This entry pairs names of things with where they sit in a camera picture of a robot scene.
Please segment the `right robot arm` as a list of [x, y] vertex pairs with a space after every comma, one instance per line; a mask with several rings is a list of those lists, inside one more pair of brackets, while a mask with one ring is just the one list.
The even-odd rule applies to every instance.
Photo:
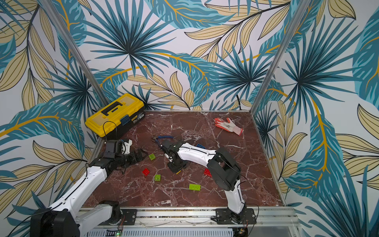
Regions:
[[210, 171], [215, 183], [225, 191], [228, 209], [241, 214], [246, 208], [241, 191], [241, 168], [224, 147], [207, 150], [184, 141], [163, 141], [159, 145], [168, 158], [168, 167], [173, 173], [185, 169], [190, 162], [204, 166]]

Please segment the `long green lego brick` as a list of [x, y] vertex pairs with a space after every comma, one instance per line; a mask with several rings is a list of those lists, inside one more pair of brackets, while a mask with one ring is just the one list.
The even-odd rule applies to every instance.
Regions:
[[201, 190], [201, 186], [197, 185], [197, 184], [189, 184], [189, 190], [200, 191]]

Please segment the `aluminium front rail frame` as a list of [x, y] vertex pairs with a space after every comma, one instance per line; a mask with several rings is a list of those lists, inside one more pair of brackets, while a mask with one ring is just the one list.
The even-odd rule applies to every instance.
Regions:
[[257, 227], [264, 226], [290, 226], [291, 228], [300, 227], [300, 219], [291, 207], [246, 207], [254, 209], [256, 214], [256, 224], [242, 225], [218, 225], [211, 220], [211, 217], [216, 214], [215, 207], [138, 207], [138, 208], [123, 208], [120, 209], [137, 209], [135, 225], [140, 225], [145, 228], [154, 228], [159, 226], [172, 225], [179, 228], [185, 225], [192, 226], [231, 226], [231, 227]]

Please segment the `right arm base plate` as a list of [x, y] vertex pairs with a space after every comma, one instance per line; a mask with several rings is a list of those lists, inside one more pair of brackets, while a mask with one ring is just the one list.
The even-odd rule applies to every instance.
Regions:
[[242, 225], [256, 224], [256, 214], [254, 209], [245, 208], [240, 214], [236, 214], [228, 208], [217, 208], [216, 214], [211, 217], [211, 220], [218, 225]]

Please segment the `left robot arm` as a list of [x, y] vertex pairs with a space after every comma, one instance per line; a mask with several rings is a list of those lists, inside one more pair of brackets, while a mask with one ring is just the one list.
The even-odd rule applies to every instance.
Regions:
[[132, 142], [109, 140], [86, 169], [85, 174], [61, 198], [48, 208], [40, 208], [31, 216], [32, 237], [84, 237], [100, 224], [121, 228], [126, 221], [135, 221], [136, 210], [123, 213], [117, 201], [102, 201], [85, 214], [79, 214], [85, 201], [115, 170], [125, 170], [143, 161], [148, 153], [130, 150]]

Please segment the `yellow black toolbox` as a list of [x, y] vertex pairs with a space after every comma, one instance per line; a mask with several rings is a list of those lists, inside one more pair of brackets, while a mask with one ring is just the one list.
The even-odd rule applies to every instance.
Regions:
[[130, 94], [124, 94], [90, 116], [85, 125], [100, 138], [118, 140], [144, 115], [144, 103]]

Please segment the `small red lego brick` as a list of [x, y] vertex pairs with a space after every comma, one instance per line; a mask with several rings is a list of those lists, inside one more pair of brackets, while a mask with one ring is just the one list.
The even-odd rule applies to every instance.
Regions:
[[150, 174], [150, 171], [146, 168], [146, 169], [143, 170], [143, 174], [145, 176], [148, 176]]

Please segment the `blue lego brick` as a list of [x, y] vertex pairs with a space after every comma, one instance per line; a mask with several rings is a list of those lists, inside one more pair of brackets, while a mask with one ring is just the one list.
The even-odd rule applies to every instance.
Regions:
[[201, 144], [197, 144], [196, 147], [198, 148], [201, 148], [201, 149], [206, 149], [204, 146], [202, 146]]

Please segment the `red white work glove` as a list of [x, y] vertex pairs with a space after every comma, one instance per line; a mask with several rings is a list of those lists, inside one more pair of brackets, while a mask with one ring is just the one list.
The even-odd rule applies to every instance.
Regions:
[[243, 129], [238, 127], [230, 118], [227, 118], [227, 120], [215, 118], [214, 122], [216, 127], [226, 130], [228, 132], [233, 132], [238, 136], [240, 136], [243, 132]]

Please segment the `small green lego brick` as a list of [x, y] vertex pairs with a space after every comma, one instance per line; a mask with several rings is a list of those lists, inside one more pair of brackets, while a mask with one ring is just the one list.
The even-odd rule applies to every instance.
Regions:
[[150, 159], [151, 161], [153, 161], [153, 160], [156, 159], [156, 156], [155, 156], [154, 154], [150, 154], [150, 155], [149, 155], [149, 159]]

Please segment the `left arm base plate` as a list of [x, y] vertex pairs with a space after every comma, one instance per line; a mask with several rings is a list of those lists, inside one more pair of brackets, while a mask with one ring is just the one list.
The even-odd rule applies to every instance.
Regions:
[[100, 223], [100, 226], [133, 226], [135, 225], [137, 209], [120, 209], [113, 211], [110, 219]]

